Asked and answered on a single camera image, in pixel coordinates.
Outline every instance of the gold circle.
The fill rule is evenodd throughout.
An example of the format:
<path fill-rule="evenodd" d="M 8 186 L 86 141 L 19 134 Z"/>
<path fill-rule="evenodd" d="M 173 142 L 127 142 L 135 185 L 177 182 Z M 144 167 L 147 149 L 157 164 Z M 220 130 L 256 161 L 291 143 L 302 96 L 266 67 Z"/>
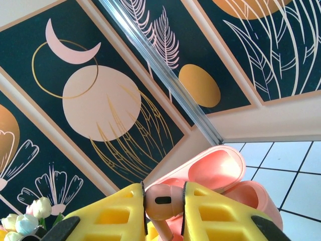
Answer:
<path fill-rule="evenodd" d="M 0 148 L 0 173 L 1 173 L 5 168 L 5 166 L 8 166 L 8 164 L 12 161 L 18 149 L 19 140 L 20 140 L 20 129 L 14 115 L 1 104 L 0 104 L 0 116 L 1 116 L 0 130 L 3 131 L 4 133 L 11 132 L 15 135 L 15 141 L 13 144 L 11 141 L 9 141 L 6 138 L 0 139 L 0 147 L 1 147 Z M 8 155 L 10 153 L 11 148 L 12 148 L 11 156 L 7 163 L 7 159 L 2 160 L 1 158 L 4 157 L 5 155 Z"/>
<path fill-rule="evenodd" d="M 281 6 L 286 6 L 292 0 L 277 0 Z M 266 0 L 213 0 L 213 2 L 227 14 L 244 20 L 253 20 L 269 16 L 279 10 L 274 1 Z"/>
<path fill-rule="evenodd" d="M 201 67 L 194 64 L 184 65 L 180 70 L 179 79 L 198 105 L 213 108 L 220 102 L 219 86 Z"/>
<path fill-rule="evenodd" d="M 67 42 L 67 43 L 70 43 L 70 44 L 74 44 L 74 45 L 76 45 L 76 46 L 78 46 L 78 47 L 80 47 L 80 48 L 82 48 L 82 49 L 84 49 L 84 50 L 87 50 L 87 49 L 84 48 L 83 46 L 81 46 L 81 45 L 79 45 L 79 44 L 76 44 L 76 43 L 74 43 L 74 42 L 71 42 L 71 41 L 69 41 L 69 40 L 60 39 L 60 41 L 61 41 L 61 42 Z M 49 95 L 51 95 L 51 96 L 53 96 L 53 97 L 59 98 L 59 99 L 74 99 L 74 98 L 80 97 L 80 96 L 82 96 L 83 94 L 87 93 L 87 92 L 92 88 L 92 86 L 96 83 L 96 80 L 97 80 L 97 77 L 98 77 L 98 62 L 97 62 L 97 60 L 96 60 L 95 57 L 93 57 L 93 59 L 94 59 L 94 61 L 95 61 L 95 63 L 96 63 L 96 66 L 97 66 L 96 77 L 95 77 L 94 81 L 92 82 L 91 86 L 90 86 L 87 90 L 85 90 L 84 92 L 80 93 L 79 95 L 72 96 L 72 97 L 63 97 L 63 96 L 60 96 L 60 95 L 57 95 L 57 94 L 54 94 L 54 93 L 48 91 L 47 89 L 45 89 L 45 88 L 40 84 L 39 80 L 38 80 L 37 77 L 36 77 L 36 72 L 35 72 L 35 57 L 36 57 L 36 54 L 38 53 L 38 51 L 39 51 L 43 46 L 45 46 L 46 44 L 47 44 L 47 42 L 44 42 L 42 45 L 40 45 L 40 46 L 36 49 L 36 51 L 34 52 L 34 54 L 33 54 L 33 56 L 32 56 L 32 61 L 31 61 L 32 74 L 33 74 L 33 76 L 34 76 L 34 79 L 35 79 L 37 85 L 40 87 L 40 89 L 42 89 L 42 90 L 43 90 L 44 92 L 46 92 L 47 94 L 49 94 Z"/>

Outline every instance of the gold ring outline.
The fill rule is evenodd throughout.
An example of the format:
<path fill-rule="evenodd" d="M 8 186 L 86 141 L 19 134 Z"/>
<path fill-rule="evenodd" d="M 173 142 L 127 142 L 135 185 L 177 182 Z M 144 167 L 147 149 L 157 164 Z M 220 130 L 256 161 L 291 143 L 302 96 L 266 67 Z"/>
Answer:
<path fill-rule="evenodd" d="M 81 45 L 79 45 L 79 44 L 77 44 L 77 43 L 74 43 L 74 42 L 72 42 L 72 41 L 69 41 L 69 40 L 60 39 L 59 41 L 61 41 L 61 42 L 67 42 L 67 43 L 70 43 L 70 44 L 74 44 L 74 45 L 82 48 L 83 50 L 87 50 L 85 47 L 83 47 L 83 46 L 81 46 Z M 33 74 L 34 79 L 35 79 L 37 85 L 39 86 L 39 88 L 42 89 L 42 90 L 43 90 L 44 92 L 46 92 L 47 94 L 49 94 L 49 95 L 51 95 L 51 96 L 53 96 L 53 97 L 59 98 L 59 99 L 74 99 L 74 98 L 80 97 L 80 96 L 82 96 L 83 94 L 87 93 L 87 92 L 94 86 L 94 84 L 96 83 L 96 80 L 97 80 L 97 78 L 98 78 L 98 70 L 99 70 L 99 67 L 98 67 L 98 62 L 97 62 L 97 60 L 96 60 L 95 57 L 93 57 L 93 59 L 94 59 L 94 61 L 95 61 L 95 63 L 96 63 L 96 66 L 97 66 L 97 72 L 96 72 L 95 79 L 94 79 L 94 81 L 92 82 L 91 86 L 90 86 L 87 90 L 85 90 L 84 92 L 80 93 L 79 95 L 72 96 L 72 97 L 63 97 L 63 96 L 60 96 L 60 95 L 57 95 L 57 94 L 54 94 L 54 93 L 48 91 L 47 89 L 45 89 L 45 88 L 40 84 L 39 80 L 38 80 L 37 77 L 36 77 L 36 72 L 35 72 L 35 57 L 36 57 L 36 54 L 39 52 L 39 50 L 40 50 L 43 46 L 45 46 L 47 43 L 48 43 L 48 42 L 44 42 L 43 44 L 41 44 L 41 45 L 35 50 L 35 52 L 34 52 L 34 54 L 33 54 L 33 56 L 32 56 L 32 60 L 31 60 L 32 74 Z"/>

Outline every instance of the tiled floor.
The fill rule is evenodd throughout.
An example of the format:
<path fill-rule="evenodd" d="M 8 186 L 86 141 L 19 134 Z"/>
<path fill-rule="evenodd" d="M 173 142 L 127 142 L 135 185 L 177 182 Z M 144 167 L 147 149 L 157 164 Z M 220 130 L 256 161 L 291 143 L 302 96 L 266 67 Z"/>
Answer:
<path fill-rule="evenodd" d="M 245 159 L 243 180 L 266 188 L 291 241 L 321 240 L 321 142 L 226 145 Z"/>

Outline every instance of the pink earbud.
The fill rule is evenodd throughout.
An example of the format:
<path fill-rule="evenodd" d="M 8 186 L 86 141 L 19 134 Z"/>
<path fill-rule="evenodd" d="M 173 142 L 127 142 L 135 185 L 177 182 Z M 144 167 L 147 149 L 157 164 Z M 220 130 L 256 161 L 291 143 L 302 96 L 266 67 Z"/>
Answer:
<path fill-rule="evenodd" d="M 163 241 L 172 241 L 173 232 L 166 219 L 183 212 L 183 189 L 167 184 L 156 184 L 146 191 L 146 213 Z"/>

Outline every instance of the pink crescent moon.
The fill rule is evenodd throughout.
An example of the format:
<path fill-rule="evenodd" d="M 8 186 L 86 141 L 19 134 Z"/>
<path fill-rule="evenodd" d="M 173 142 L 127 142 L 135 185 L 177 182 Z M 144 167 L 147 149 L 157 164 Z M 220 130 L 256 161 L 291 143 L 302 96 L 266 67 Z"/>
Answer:
<path fill-rule="evenodd" d="M 83 64 L 91 60 L 99 51 L 101 43 L 97 44 L 87 51 L 76 51 L 63 45 L 57 38 L 51 24 L 51 19 L 48 20 L 46 26 L 46 40 L 49 48 L 61 58 L 63 61 L 70 64 Z"/>

